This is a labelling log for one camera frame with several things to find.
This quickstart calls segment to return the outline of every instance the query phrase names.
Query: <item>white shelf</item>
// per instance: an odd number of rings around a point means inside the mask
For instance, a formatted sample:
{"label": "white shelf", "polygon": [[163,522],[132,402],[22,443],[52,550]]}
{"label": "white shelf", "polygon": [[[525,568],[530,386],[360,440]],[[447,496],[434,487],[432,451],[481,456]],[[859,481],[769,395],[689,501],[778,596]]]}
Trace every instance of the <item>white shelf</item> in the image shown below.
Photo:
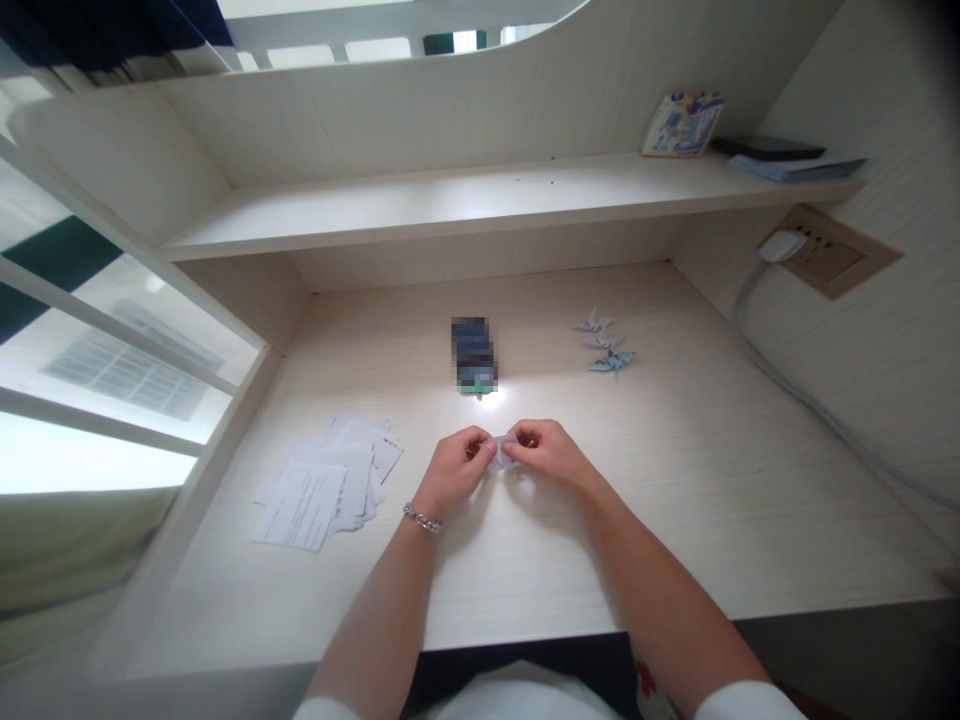
{"label": "white shelf", "polygon": [[195,218],[162,250],[171,260],[683,215],[854,195],[856,179],[785,185],[726,158],[637,153],[246,188]]}

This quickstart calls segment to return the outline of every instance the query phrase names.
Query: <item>wall socket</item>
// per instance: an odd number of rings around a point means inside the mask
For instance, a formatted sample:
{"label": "wall socket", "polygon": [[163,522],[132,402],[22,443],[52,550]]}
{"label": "wall socket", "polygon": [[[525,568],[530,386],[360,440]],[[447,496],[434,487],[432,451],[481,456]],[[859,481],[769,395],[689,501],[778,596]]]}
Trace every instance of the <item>wall socket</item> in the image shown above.
{"label": "wall socket", "polygon": [[809,205],[793,208],[770,235],[780,230],[799,232],[807,238],[803,247],[783,266],[831,300],[850,292],[903,257],[899,250]]}

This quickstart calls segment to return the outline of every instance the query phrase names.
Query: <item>shirt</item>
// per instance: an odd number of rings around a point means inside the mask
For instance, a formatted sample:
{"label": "shirt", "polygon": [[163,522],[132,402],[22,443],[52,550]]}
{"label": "shirt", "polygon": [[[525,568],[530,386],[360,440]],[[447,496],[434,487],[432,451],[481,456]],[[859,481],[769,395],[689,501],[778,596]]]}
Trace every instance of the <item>shirt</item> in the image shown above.
{"label": "shirt", "polygon": [[[477,675],[460,693],[421,715],[424,720],[613,720],[617,714],[574,677],[520,660]],[[360,720],[332,698],[303,702],[294,720]],[[775,686],[745,680],[717,690],[694,720],[805,720]]]}

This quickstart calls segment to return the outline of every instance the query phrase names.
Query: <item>sleeve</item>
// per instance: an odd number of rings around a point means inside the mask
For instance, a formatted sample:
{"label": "sleeve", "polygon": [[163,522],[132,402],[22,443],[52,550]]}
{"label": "sleeve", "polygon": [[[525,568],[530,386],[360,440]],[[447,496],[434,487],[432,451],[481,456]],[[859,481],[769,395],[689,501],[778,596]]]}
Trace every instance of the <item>sleeve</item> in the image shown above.
{"label": "sleeve", "polygon": [[304,700],[293,720],[360,720],[357,714],[343,703],[332,698],[313,697]]}
{"label": "sleeve", "polygon": [[790,699],[770,683],[743,680],[703,701],[694,720],[806,720]]}

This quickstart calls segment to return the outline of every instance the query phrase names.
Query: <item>origami crane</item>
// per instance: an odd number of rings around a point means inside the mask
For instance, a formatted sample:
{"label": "origami crane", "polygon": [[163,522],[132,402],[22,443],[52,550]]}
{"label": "origami crane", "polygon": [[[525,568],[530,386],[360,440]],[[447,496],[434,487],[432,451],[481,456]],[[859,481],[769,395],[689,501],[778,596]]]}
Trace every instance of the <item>origami crane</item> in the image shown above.
{"label": "origami crane", "polygon": [[616,318],[600,318],[597,320],[597,309],[594,308],[590,312],[590,317],[588,317],[586,320],[581,320],[578,322],[573,326],[573,329],[602,334],[603,331],[607,329],[607,325],[612,323],[615,319]]}
{"label": "origami crane", "polygon": [[597,360],[593,365],[591,365],[588,370],[596,370],[598,372],[610,372],[611,370],[620,370],[623,367],[626,367],[627,364],[633,360],[637,354],[635,352],[625,352],[613,354],[612,350],[607,350],[607,356]]}
{"label": "origami crane", "polygon": [[617,345],[620,344],[621,340],[623,340],[623,335],[604,335],[602,332],[599,332],[596,335],[591,335],[584,342],[591,347],[603,348],[604,350],[616,353]]}

